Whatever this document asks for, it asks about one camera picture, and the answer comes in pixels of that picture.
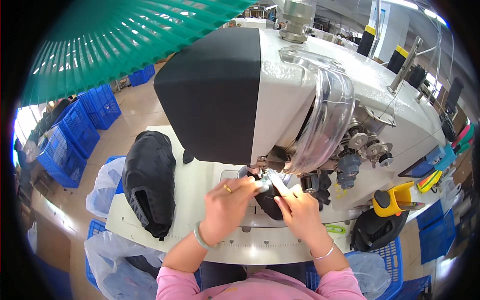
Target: woman's right hand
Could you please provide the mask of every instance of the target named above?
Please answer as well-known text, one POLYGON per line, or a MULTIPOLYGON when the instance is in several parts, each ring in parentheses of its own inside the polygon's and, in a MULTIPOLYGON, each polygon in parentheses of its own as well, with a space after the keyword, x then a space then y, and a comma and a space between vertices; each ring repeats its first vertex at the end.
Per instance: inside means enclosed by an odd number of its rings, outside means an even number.
POLYGON ((272 183, 281 195, 275 197, 275 202, 293 234, 310 247, 325 236, 326 229, 320 220, 318 200, 304 193, 299 184, 288 189, 277 176, 272 176, 272 183))

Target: pink shirt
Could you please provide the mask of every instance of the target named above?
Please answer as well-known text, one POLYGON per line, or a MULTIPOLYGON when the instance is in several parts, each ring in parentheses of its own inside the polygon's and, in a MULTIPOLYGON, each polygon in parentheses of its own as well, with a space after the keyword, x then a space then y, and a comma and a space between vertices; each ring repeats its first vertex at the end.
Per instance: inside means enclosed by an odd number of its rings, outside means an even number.
POLYGON ((308 289, 302 282, 282 273, 264 269, 246 280, 208 288, 200 292, 193 273, 161 267, 156 300, 223 300, 223 299, 276 299, 276 300, 365 300, 352 269, 330 271, 322 277, 317 290, 308 289))

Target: hand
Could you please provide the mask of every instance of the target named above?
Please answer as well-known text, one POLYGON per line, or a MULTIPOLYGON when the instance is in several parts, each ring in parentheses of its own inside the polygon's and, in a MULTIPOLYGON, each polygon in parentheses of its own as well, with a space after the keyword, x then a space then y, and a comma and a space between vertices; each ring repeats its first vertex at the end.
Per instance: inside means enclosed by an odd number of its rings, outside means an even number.
POLYGON ((275 197, 275 202, 282 211, 285 224, 297 238, 312 247, 320 237, 325 236, 318 200, 304 193, 299 184, 288 189, 277 176, 272 176, 272 183, 281 195, 275 197))
POLYGON ((200 223, 199 232, 204 242, 214 246, 240 225, 248 200, 256 196, 260 181, 250 176, 242 179, 227 179, 205 195, 205 220, 200 223))

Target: scissors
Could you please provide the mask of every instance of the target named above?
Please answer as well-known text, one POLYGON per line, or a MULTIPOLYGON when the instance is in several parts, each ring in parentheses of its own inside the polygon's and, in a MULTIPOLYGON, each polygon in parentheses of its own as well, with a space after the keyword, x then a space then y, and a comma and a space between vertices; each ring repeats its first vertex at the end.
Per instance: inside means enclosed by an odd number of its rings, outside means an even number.
POLYGON ((345 228, 337 225, 332 225, 332 224, 326 224, 325 227, 327 228, 328 232, 333 232, 333 233, 345 233, 345 228))

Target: yellow tool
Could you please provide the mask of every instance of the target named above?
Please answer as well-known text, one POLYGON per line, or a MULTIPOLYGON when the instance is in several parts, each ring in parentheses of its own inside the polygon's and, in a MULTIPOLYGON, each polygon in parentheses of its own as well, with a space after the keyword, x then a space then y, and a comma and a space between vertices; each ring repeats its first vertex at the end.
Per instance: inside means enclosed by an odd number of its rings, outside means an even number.
POLYGON ((387 217, 398 215, 405 209, 398 207, 398 202, 412 202, 410 188, 414 185, 413 181, 397 185, 386 192, 377 190, 373 198, 373 210, 377 216, 387 217))
POLYGON ((442 171, 435 171, 432 175, 417 183, 420 192, 428 192, 440 180, 442 171))

